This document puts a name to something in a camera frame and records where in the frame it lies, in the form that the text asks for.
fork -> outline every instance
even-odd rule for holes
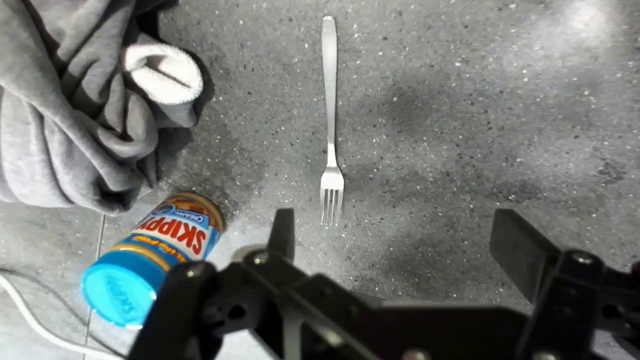
[[[336,99],[337,99],[337,34],[332,15],[321,18],[321,68],[325,97],[325,170],[320,177],[321,223],[337,226],[342,215],[343,176],[336,154]]]

black metal frame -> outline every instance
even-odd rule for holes
[[[207,360],[233,330],[252,330],[273,358],[522,358],[581,360],[594,330],[610,332],[640,358],[640,265],[605,267],[581,249],[560,252],[511,209],[498,209],[492,256],[522,293],[529,315],[498,306],[372,307],[325,275],[294,264],[294,211],[277,209],[265,249],[218,271],[175,265],[129,360]]]

concrete floor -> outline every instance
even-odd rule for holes
[[[321,13],[336,15],[339,38],[337,229],[318,223]],[[0,206],[0,264],[38,274],[84,315],[81,267],[171,188],[222,204],[230,226],[215,264],[262,243],[276,207],[295,207],[295,264],[367,299],[528,309],[487,253],[501,206],[560,245],[616,267],[638,260],[640,2],[187,0],[162,13],[159,34],[197,53],[214,82],[190,141],[165,157],[164,186],[118,217]],[[22,288],[47,325],[86,339]],[[31,335],[6,295],[0,318],[0,358],[73,358]],[[98,318],[91,330],[118,348],[132,337]],[[246,341],[233,337],[224,358],[260,358]]]

fabric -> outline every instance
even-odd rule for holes
[[[197,66],[132,21],[158,2],[0,0],[0,200],[121,211],[158,130],[195,123]]]

can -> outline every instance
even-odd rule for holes
[[[222,229],[214,201],[195,192],[175,192],[84,271],[81,295],[100,318],[139,327],[170,267],[204,260]]]

